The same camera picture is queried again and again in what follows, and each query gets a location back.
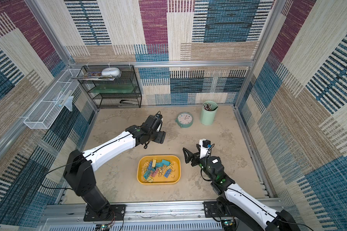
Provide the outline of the pink binder clip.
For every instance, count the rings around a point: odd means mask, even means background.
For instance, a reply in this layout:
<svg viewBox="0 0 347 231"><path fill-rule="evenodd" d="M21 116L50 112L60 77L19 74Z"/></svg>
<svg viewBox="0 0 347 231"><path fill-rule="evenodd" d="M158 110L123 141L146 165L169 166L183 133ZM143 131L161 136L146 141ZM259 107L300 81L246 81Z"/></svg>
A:
<svg viewBox="0 0 347 231"><path fill-rule="evenodd" d="M152 172L152 174L150 176L154 178L158 173L159 173L159 171L156 170L156 171Z"/></svg>

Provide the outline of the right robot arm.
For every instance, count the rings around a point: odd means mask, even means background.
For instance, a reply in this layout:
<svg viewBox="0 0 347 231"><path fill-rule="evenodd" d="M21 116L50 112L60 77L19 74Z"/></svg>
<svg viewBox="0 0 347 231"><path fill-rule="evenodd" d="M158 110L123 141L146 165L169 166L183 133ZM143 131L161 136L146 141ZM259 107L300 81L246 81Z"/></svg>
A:
<svg viewBox="0 0 347 231"><path fill-rule="evenodd" d="M293 216L286 210L277 211L243 190L225 173L221 159L210 155L211 148L197 144L198 152L183 148L185 162L193 167L199 166L201 173L208 176L214 192L218 195L216 206L220 217L235 217L253 231L299 231Z"/></svg>

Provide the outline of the yellow plastic storage box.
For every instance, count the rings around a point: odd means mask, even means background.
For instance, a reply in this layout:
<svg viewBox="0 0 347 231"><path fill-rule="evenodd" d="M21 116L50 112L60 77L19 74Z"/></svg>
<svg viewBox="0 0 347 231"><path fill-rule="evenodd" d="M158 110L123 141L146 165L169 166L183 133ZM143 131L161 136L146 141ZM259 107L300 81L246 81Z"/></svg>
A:
<svg viewBox="0 0 347 231"><path fill-rule="evenodd" d="M162 159L167 160L170 162L170 165L169 166L163 165L163 167L154 168L153 170L151 170L151 174L152 174L152 172L154 172L156 170L158 170L159 173L154 178L150 176L151 178L154 179L154 182L145 183L145 179L143 177L144 174L142 173L141 168L145 163L150 163L150 161L152 161L153 159L156 159L156 163L161 162ZM172 173L168 178L165 178L164 174L167 171L167 169L169 169L169 168L172 169ZM145 157L141 158L139 161L136 178L137 178L138 182L143 184L143 185L175 184L181 179L180 160L177 156L174 156L174 155L145 156Z"/></svg>

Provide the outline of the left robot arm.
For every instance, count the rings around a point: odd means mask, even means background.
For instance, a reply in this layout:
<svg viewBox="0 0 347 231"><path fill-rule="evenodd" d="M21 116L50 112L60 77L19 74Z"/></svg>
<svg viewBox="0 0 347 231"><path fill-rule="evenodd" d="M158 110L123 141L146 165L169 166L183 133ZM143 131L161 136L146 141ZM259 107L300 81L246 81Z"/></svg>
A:
<svg viewBox="0 0 347 231"><path fill-rule="evenodd" d="M63 177L74 193L86 203L86 215L92 221L114 220L116 214L96 185L94 172L117 155L150 142L164 143L163 116L150 115L142 125L132 125L117 137L89 150L69 154Z"/></svg>

